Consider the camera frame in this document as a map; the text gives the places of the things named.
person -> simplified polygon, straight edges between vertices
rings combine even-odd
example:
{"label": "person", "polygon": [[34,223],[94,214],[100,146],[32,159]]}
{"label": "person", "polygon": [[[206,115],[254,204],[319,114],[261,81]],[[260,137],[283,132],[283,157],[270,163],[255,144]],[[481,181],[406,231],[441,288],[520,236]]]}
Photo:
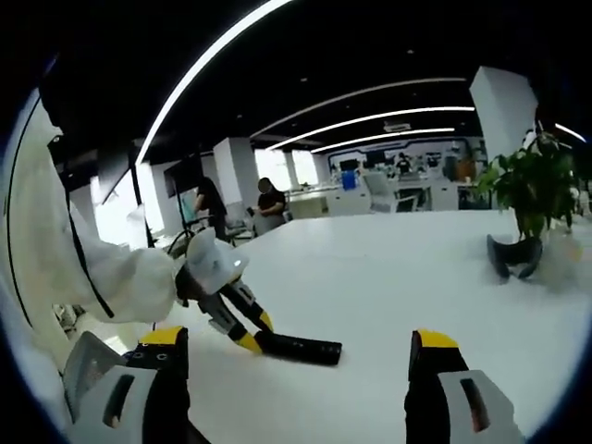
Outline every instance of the person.
{"label": "person", "polygon": [[399,174],[407,174],[411,172],[411,162],[409,161],[409,157],[405,155],[405,153],[399,154],[400,161],[397,162],[397,169],[399,170]]}
{"label": "person", "polygon": [[259,195],[256,213],[263,217],[282,216],[286,208],[286,196],[279,191],[269,178],[262,178],[257,185]]}
{"label": "person", "polygon": [[198,182],[197,199],[195,200],[195,213],[209,210],[208,222],[216,232],[216,237],[221,241],[227,241],[226,235],[226,206],[222,202],[214,182],[202,177]]}

white tabletop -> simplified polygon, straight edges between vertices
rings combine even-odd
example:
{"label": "white tabletop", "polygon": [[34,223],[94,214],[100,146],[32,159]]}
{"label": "white tabletop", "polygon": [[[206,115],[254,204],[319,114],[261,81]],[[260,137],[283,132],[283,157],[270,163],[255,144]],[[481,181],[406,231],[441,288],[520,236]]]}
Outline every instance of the white tabletop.
{"label": "white tabletop", "polygon": [[578,365],[592,303],[495,284],[485,236],[514,232],[498,212],[405,213],[292,221],[241,246],[276,331],[341,341],[341,362],[256,357],[176,308],[169,322],[191,332],[191,420],[213,444],[403,443],[410,338],[426,327],[459,342],[531,436]]}
{"label": "white tabletop", "polygon": [[291,195],[288,202],[290,204],[312,201],[314,199],[327,198],[329,195],[338,192],[337,190],[321,190],[321,191],[308,191],[301,194]]}

white cabinet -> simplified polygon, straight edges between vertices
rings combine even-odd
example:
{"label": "white cabinet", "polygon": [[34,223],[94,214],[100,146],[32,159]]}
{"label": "white cabinet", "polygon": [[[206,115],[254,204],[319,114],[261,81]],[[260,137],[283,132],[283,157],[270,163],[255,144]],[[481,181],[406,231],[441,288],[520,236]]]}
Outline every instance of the white cabinet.
{"label": "white cabinet", "polygon": [[329,216],[355,216],[370,213],[370,196],[366,190],[333,191],[327,196]]}
{"label": "white cabinet", "polygon": [[433,211],[459,209],[459,190],[454,183],[433,184],[430,187]]}

window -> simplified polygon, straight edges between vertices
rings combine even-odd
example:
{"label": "window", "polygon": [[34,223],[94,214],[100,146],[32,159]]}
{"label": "window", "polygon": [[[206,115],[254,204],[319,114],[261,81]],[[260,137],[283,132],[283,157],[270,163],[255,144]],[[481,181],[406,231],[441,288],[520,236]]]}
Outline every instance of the window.
{"label": "window", "polygon": [[[152,169],[148,164],[138,167],[138,182],[148,226],[153,233],[161,231],[165,226],[156,200]],[[99,238],[115,245],[129,243],[134,233],[131,232],[128,215],[138,207],[131,173],[128,172],[118,183],[105,204],[101,204],[100,195],[99,178],[94,177],[91,179],[91,196]]]}
{"label": "window", "polygon": [[296,177],[298,183],[308,185],[318,184],[318,174],[316,174],[315,160],[309,151],[292,151],[294,166],[296,167]]}
{"label": "window", "polygon": [[286,155],[282,151],[255,150],[255,162],[259,178],[269,178],[280,191],[291,188]]}

green leaves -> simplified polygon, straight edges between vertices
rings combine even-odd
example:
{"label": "green leaves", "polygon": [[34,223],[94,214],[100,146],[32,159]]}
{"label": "green leaves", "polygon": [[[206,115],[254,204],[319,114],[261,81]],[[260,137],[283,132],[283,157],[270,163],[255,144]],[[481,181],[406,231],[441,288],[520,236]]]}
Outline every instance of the green leaves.
{"label": "green leaves", "polygon": [[476,192],[492,191],[502,208],[513,208],[521,236],[540,236],[552,218],[572,224],[573,162],[557,139],[542,133],[528,148],[499,155],[477,180]]}

